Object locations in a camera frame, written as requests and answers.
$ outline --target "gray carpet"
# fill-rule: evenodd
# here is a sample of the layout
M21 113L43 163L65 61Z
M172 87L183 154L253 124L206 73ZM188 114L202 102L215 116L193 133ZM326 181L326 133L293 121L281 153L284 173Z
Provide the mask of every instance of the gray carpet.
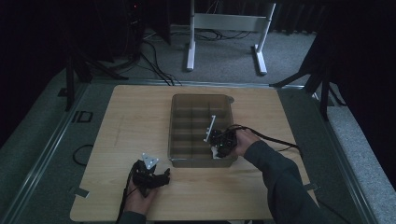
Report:
M195 69L192 72L185 71L186 44L189 40L187 36L172 36L171 46L156 37L149 38L148 41L155 46L161 69L174 75L185 85L189 82L263 85L277 82L297 72L315 36L269 34L264 46L268 74L264 77L258 75L251 53L251 46L258 38L257 34L251 34L244 39L216 42L197 40ZM154 59L149 45L143 46L143 53L150 60ZM128 68L129 70L119 71L124 72L122 74L129 77L129 81L115 81L93 69L95 78L76 105L77 111L93 112L92 122L68 123L64 135L53 151L46 172L40 176L35 191L21 209L16 223L74 223L69 218L74 196L68 191L79 185L84 167L73 162L73 152L82 145L94 143L115 85L134 84L148 79L161 80L146 68L149 65L141 60ZM306 77L303 77L292 84L304 85L305 82ZM65 99L57 97L61 87L64 87L64 73L51 81L29 115L0 150L1 214L11 206L23 185L23 179L46 147L59 121L64 117L73 117L64 112ZM337 169L332 149L328 147L332 140L326 135L328 130L318 115L318 102L301 91L284 90L280 92L280 96L297 144L304 150L306 170L311 180L320 186L317 190L318 198L351 223L361 223L347 186ZM89 148L85 148L80 159L87 160L89 153ZM325 206L321 208L331 223L344 223Z

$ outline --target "dark background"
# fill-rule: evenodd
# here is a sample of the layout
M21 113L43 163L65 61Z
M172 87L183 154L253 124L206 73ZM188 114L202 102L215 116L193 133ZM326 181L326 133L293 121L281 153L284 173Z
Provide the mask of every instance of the dark background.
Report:
M106 38L106 32L115 34L117 29L103 29L106 25L101 26L97 22L98 14L92 10L92 1L83 2L84 7L76 7L81 1L70 1L69 5L62 7L71 10L76 16L74 18L82 18L76 21L67 19L76 42L96 59L111 61L113 56L124 53L117 46L120 41ZM188 1L173 0L167 7L170 8L169 14L162 15L167 17L166 22L188 24ZM120 5L113 7L116 15L118 8ZM330 10L325 25L318 32L315 46L306 57L307 60L315 58L328 46L329 41L336 47L332 82L338 84L393 187L396 185L393 165L396 158L396 111L392 99L396 84L395 11L396 5L392 1L337 4ZM118 15L112 17L115 20L111 24L118 24L119 30L122 30L125 28L125 19L121 12ZM161 24L152 22L154 26L161 27ZM79 33L78 29L89 32ZM113 36L120 40L124 38L124 33ZM1 1L0 38L2 146L53 76L64 69L67 51L64 36L51 17L50 10L36 1Z

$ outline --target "person's left hand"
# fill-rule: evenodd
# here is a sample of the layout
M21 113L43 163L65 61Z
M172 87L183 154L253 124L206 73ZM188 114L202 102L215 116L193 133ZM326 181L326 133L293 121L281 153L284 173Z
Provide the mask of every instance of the person's left hand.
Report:
M128 193L133 191L126 199L124 212L132 211L144 216L147 215L149 208L151 207L152 202L154 201L155 196L158 193L158 188L151 189L148 196L143 197L142 193L139 189L136 188L136 185L131 180L128 188Z

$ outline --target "person's right arm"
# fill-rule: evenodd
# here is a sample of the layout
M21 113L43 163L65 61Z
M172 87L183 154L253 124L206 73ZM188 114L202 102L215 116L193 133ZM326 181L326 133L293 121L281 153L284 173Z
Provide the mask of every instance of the person's right arm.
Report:
M238 130L235 153L260 171L268 188L268 206L276 223L327 223L306 192L297 165L274 151L250 130Z

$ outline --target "person's right hand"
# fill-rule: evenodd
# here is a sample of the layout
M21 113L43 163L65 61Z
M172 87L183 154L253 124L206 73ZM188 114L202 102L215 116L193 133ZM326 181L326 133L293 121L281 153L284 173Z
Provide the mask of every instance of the person's right hand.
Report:
M245 152L248 150L251 144L260 141L260 138L256 136L250 129L236 130L236 140L238 144L235 147L235 154L243 157Z

